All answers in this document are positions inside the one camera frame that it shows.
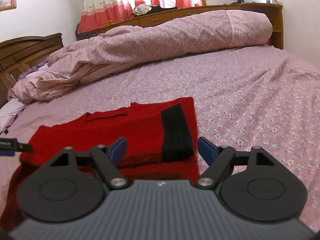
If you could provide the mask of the red knitted sweater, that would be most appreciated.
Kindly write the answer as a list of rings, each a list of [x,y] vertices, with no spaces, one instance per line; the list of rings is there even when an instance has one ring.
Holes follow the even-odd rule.
[[[124,137],[127,150],[117,167],[128,180],[196,181],[200,175],[197,136],[191,97],[150,104],[133,102],[113,111],[86,113],[65,124],[40,126],[29,141],[33,151],[20,155],[21,164],[9,184],[1,227],[9,231],[18,225],[22,215],[16,200],[17,188],[66,146],[82,152]]]

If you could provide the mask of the wooden headboard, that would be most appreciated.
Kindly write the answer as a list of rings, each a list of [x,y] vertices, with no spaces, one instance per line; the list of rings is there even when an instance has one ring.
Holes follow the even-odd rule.
[[[62,34],[25,36],[1,42],[1,106],[20,74],[43,62],[51,53],[63,47]]]

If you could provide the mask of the clothes pile on cabinet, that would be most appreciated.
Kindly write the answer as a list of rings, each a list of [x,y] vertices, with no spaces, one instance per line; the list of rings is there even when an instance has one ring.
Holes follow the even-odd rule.
[[[172,8],[163,8],[154,4],[140,4],[132,10],[131,17],[139,17],[144,15],[150,15],[155,14],[159,12],[169,11],[169,10],[175,10],[178,9],[178,7],[172,7]]]

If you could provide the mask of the white purple pillow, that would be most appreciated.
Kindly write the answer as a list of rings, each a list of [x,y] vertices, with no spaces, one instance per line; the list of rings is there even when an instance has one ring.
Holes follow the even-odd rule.
[[[44,72],[48,69],[48,61],[43,61],[26,72],[20,74],[17,81],[24,79],[26,76],[35,76],[37,72]],[[20,102],[18,99],[11,99],[1,107],[1,133],[8,133],[9,127],[14,123],[17,117],[28,107],[28,104]]]

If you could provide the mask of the pink rolled duvet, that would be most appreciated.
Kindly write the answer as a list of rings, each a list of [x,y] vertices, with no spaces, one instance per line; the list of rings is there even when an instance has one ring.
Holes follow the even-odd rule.
[[[243,10],[208,11],[146,28],[122,25],[52,53],[48,69],[18,81],[8,99],[49,101],[138,64],[265,45],[272,31],[265,14]]]

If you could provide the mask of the pink floral bed sheet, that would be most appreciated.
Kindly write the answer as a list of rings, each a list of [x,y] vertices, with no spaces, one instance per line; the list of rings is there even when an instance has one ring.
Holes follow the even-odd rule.
[[[28,106],[8,137],[28,142],[39,126],[84,113],[191,96],[199,135],[246,151],[262,146],[308,189],[301,220],[319,230],[319,69],[269,46],[145,64]]]

